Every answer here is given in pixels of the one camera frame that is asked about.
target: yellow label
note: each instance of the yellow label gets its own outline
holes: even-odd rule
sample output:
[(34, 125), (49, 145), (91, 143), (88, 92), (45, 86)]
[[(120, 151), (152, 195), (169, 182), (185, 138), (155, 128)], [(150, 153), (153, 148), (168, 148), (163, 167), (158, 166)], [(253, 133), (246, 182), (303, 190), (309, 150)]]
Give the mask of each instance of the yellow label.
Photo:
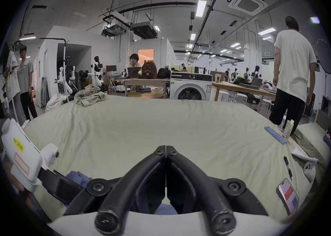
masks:
[(14, 137), (13, 143), (15, 144), (15, 146), (19, 149), (19, 151), (21, 153), (23, 153), (24, 151), (24, 145), (19, 141), (19, 139), (17, 137)]

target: smartphone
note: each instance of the smartphone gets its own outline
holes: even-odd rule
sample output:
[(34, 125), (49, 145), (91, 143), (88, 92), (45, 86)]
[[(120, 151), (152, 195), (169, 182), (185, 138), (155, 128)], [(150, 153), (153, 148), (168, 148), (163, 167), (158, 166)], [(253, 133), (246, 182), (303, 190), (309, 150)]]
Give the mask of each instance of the smartphone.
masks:
[(285, 178), (276, 188), (277, 194), (283, 201), (287, 214), (290, 215), (299, 205), (299, 197), (294, 191), (292, 185)]

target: plaid cloth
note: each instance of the plaid cloth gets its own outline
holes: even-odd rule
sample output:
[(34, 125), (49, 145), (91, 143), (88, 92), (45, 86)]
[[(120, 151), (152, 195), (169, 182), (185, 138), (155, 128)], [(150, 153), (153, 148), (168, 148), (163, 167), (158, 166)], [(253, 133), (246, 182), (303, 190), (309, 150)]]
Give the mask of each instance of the plaid cloth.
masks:
[(75, 94), (74, 101), (78, 105), (83, 107), (91, 106), (98, 101), (103, 101), (106, 98), (106, 94), (100, 91), (100, 88), (94, 84), (90, 84), (85, 87), (84, 90)]

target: brown backpack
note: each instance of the brown backpack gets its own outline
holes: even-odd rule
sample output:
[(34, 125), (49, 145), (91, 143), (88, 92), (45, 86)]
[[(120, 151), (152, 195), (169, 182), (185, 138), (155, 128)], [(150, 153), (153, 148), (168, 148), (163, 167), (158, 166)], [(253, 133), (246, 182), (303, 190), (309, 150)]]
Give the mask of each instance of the brown backpack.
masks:
[(154, 62), (146, 62), (141, 68), (141, 77), (143, 79), (156, 79), (158, 76), (158, 69)]

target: pen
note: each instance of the pen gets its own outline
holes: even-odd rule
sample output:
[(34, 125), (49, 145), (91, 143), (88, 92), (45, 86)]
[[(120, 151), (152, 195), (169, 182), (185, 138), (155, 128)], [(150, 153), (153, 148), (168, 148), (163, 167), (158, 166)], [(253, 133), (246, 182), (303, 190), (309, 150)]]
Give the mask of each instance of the pen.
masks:
[(287, 170), (288, 170), (288, 172), (289, 172), (290, 178), (291, 178), (291, 180), (293, 180), (292, 172), (291, 172), (291, 169), (290, 169), (290, 167), (289, 167), (289, 161), (287, 160), (287, 157), (285, 157), (285, 156), (284, 156), (284, 161), (285, 161), (285, 164), (286, 164)]

